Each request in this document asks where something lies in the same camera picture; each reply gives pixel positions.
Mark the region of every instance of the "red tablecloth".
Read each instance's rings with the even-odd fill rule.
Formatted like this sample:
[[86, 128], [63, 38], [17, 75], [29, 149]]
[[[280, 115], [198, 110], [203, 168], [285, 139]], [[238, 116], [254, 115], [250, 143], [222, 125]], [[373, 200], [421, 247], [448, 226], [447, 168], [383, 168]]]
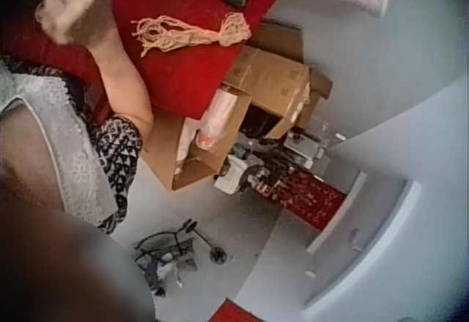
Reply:
[[[255, 30], [274, 0], [250, 0], [245, 17]], [[241, 49], [241, 44], [182, 48], [169, 53], [151, 50], [140, 58], [141, 43], [130, 36], [130, 20], [170, 15], [218, 31], [232, 11], [221, 0], [114, 0], [114, 14], [122, 41], [150, 90], [154, 105], [178, 115], [200, 118], [213, 93]], [[99, 81], [91, 57], [82, 49], [51, 43], [33, 20], [32, 10], [22, 20], [3, 25], [2, 50], [33, 62], [61, 68], [88, 82]]]

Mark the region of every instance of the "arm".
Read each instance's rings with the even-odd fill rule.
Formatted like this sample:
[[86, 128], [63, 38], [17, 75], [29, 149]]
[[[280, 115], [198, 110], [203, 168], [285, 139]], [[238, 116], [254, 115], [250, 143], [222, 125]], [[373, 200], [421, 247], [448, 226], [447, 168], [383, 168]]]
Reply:
[[153, 126], [151, 103], [147, 87], [122, 45], [111, 0], [44, 0], [36, 19], [56, 43], [89, 50], [112, 110], [133, 122], [145, 140]]

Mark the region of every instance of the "rope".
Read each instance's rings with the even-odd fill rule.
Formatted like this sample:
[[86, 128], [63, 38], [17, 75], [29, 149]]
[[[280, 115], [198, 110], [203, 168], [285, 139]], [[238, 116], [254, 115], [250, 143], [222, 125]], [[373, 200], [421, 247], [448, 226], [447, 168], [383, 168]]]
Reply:
[[143, 18], [131, 23], [137, 24], [132, 36], [136, 37], [143, 46], [144, 50], [140, 55], [142, 58], [151, 48], [169, 52], [182, 47], [208, 45], [217, 41], [223, 47], [227, 47], [247, 40], [251, 36], [249, 25], [240, 12], [226, 14], [220, 32], [192, 26], [167, 15], [156, 19]]

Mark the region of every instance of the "hand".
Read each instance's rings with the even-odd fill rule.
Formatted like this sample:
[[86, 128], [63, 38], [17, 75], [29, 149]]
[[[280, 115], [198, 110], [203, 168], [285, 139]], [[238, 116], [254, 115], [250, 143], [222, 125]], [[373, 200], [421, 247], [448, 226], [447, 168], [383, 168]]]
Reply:
[[93, 49], [117, 32], [112, 0], [44, 0], [36, 20], [60, 45], [76, 44]]

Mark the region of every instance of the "red rug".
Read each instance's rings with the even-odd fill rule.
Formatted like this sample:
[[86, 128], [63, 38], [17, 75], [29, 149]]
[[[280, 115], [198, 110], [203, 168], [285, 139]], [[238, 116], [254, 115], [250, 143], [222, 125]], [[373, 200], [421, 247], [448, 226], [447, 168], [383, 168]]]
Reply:
[[[23, 18], [0, 28], [2, 50], [33, 62], [51, 65], [85, 81], [99, 80], [87, 52], [51, 43], [33, 20], [39, 0], [32, 1]], [[274, 0], [250, 0], [245, 17], [255, 30]], [[114, 14], [130, 58], [150, 90], [154, 105], [181, 116], [199, 119], [242, 45], [220, 48], [202, 45], [170, 53], [151, 50], [140, 58], [141, 43], [130, 36], [130, 20], [170, 15], [190, 24], [218, 31], [225, 14], [232, 11], [221, 0], [114, 0]]]
[[262, 322], [252, 314], [237, 306], [231, 300], [225, 300], [209, 322]]
[[272, 199], [296, 216], [323, 231], [345, 200], [346, 195], [324, 184], [311, 173], [296, 171], [281, 179]]

